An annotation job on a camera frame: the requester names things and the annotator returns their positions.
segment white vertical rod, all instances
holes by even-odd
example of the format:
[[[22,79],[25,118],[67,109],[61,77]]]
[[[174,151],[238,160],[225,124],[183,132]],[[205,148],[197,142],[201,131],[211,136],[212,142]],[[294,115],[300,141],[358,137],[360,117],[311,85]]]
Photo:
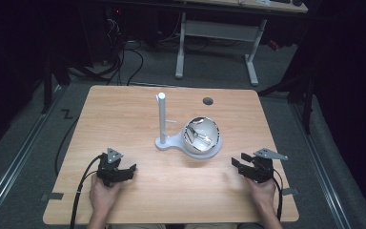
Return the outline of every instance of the white vertical rod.
[[[160,131],[160,143],[166,143],[166,118],[165,118],[165,94],[158,94],[158,104],[159,104],[159,131]]]

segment hand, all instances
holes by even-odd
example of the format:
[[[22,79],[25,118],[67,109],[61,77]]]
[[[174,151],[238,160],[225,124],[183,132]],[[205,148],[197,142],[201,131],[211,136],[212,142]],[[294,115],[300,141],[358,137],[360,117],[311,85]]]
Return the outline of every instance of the hand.
[[[272,179],[263,183],[256,183],[254,180],[246,178],[251,188],[252,200],[264,223],[265,229],[281,229],[282,225],[275,215],[273,207],[275,197],[275,182]]]
[[[257,208],[260,207],[273,207],[273,200],[275,197],[275,182],[272,179],[263,183],[257,183],[252,179],[246,178],[251,193],[252,200]]]
[[[91,176],[89,198],[91,199],[93,214],[88,225],[89,229],[102,229],[105,227],[108,214],[114,206],[120,187],[121,182],[113,183],[111,187],[107,187],[97,175]]]

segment desk leg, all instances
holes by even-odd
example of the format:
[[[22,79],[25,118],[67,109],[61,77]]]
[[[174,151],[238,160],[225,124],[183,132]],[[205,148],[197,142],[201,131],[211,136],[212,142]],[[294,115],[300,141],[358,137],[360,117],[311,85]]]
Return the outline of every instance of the desk leg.
[[[180,47],[179,53],[177,54],[177,63],[176,63],[176,78],[183,77],[183,68],[184,68],[184,37],[186,32],[186,12],[182,12],[182,22],[180,26]]]
[[[248,67],[248,74],[249,74],[249,77],[251,78],[251,84],[253,86],[258,85],[256,72],[254,71],[254,56],[256,54],[257,47],[260,43],[261,36],[263,35],[264,28],[266,27],[266,23],[267,23],[266,19],[261,21],[260,26],[255,35],[254,45],[252,46],[251,53],[245,55],[246,66]]]

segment gray carpet floor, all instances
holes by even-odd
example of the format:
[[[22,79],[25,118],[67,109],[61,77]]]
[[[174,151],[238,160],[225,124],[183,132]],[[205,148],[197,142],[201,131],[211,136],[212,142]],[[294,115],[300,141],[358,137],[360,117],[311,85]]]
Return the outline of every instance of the gray carpet floor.
[[[185,72],[182,79],[174,78],[177,47],[149,47],[131,43],[129,48],[143,56],[143,65],[132,79],[131,85],[158,85],[196,88],[249,89],[261,91],[281,80],[296,46],[273,51],[260,46],[254,59],[259,85],[253,87],[244,64],[243,53],[249,44],[235,43],[207,47],[189,45],[186,51]],[[121,84],[125,85],[130,75],[140,66],[140,56],[125,51],[120,70]],[[101,71],[96,66],[94,71]],[[33,100],[12,121],[10,128],[0,141],[0,184],[10,166],[18,166],[19,173],[12,175],[13,183],[7,184],[0,201],[0,228],[68,228],[67,225],[46,225],[42,217],[47,206],[45,196],[52,190],[56,179],[55,164],[61,166],[67,151],[71,134],[66,135],[72,123],[82,111],[84,101],[92,85],[103,84],[86,78],[73,76],[67,88],[58,88],[56,102],[48,114],[43,109],[43,87],[34,93]],[[283,161],[287,178],[297,190],[295,203],[299,220],[284,223],[284,228],[366,228],[366,203],[353,177],[344,164],[331,134],[320,112],[318,101],[314,100],[311,117],[311,134],[305,135],[299,125],[297,111],[302,104],[288,104],[285,93],[274,93],[261,97],[261,103],[271,128],[277,150],[290,158]],[[41,118],[44,124],[32,140],[29,133]],[[31,142],[24,164],[12,162],[24,150],[25,142]],[[319,172],[315,168],[316,158],[311,151],[318,152],[318,160],[324,166],[324,173],[335,190],[336,201],[340,203],[348,224],[339,223],[325,192]]]

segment cable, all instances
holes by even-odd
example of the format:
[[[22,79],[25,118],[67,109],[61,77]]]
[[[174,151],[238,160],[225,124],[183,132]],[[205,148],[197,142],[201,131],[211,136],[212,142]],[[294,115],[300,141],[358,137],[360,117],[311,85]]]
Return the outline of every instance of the cable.
[[[139,55],[141,57],[141,65],[139,66],[139,68],[135,71],[135,73],[132,74],[132,76],[130,76],[129,81],[127,81],[127,86],[130,86],[130,82],[132,81],[132,78],[138,73],[138,71],[141,70],[142,66],[144,65],[144,57],[137,51],[135,50],[129,50],[130,52],[135,52],[137,55]]]
[[[281,187],[280,187],[277,180],[273,177],[273,181],[275,183],[275,186],[277,186],[277,190],[278,190],[277,218],[278,218],[278,220],[281,220],[281,213],[282,213],[282,208],[283,208],[283,191],[282,191],[283,179],[277,170],[274,170],[274,171],[278,174],[278,176],[280,177],[280,180],[281,180]]]
[[[81,191],[82,191],[82,188],[83,188],[83,182],[85,181],[85,179],[90,176],[91,174],[95,173],[96,171],[94,172],[91,172],[87,175],[89,169],[91,168],[91,166],[94,164],[94,162],[97,160],[97,159],[100,159],[103,155],[100,155],[100,156],[97,156],[94,158],[94,160],[91,161],[91,163],[88,165],[88,168],[86,168],[85,170],[85,173],[83,174],[82,178],[81,178],[81,181],[79,182],[79,185],[78,185],[78,189],[76,191],[76,195],[75,195],[75,200],[73,201],[73,207],[72,207],[72,216],[71,216],[71,224],[70,224],[70,229],[73,229],[74,226],[75,226],[75,219],[76,219],[76,211],[78,209],[78,203],[79,203],[79,197],[81,196]]]
[[[54,169],[55,169],[55,175],[58,177],[58,173],[59,173],[59,170],[58,170],[58,158],[59,158],[59,154],[61,152],[61,149],[65,143],[65,139],[67,139],[67,136],[68,134],[70,133],[72,127],[76,124],[76,122],[79,120],[79,117],[77,117],[72,125],[69,127],[69,129],[67,130],[67,132],[65,133],[64,137],[62,137],[62,141],[61,141],[61,144],[59,145],[58,147],[58,150],[57,150],[57,153],[56,153],[56,156],[55,156],[55,164],[54,164]]]

